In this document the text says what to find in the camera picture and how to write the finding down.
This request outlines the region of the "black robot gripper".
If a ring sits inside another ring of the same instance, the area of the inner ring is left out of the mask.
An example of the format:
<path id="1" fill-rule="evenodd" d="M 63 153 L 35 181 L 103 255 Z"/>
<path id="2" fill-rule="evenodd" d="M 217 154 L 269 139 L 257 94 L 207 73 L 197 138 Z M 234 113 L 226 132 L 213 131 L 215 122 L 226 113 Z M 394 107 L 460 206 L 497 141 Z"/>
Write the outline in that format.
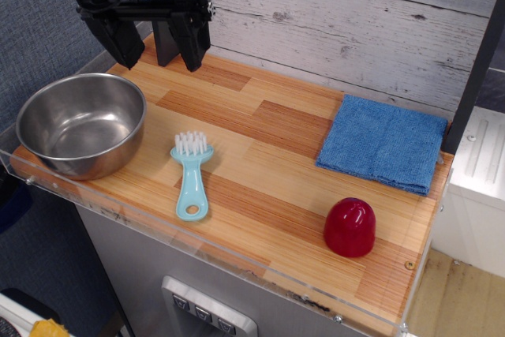
<path id="1" fill-rule="evenodd" d="M 169 20 L 169 29 L 188 71 L 195 72 L 211 47 L 208 22 L 215 15 L 211 0 L 77 0 L 91 14 L 116 12 L 138 20 Z M 132 69 L 144 52 L 133 21 L 83 18 L 84 23 L 114 60 Z"/>

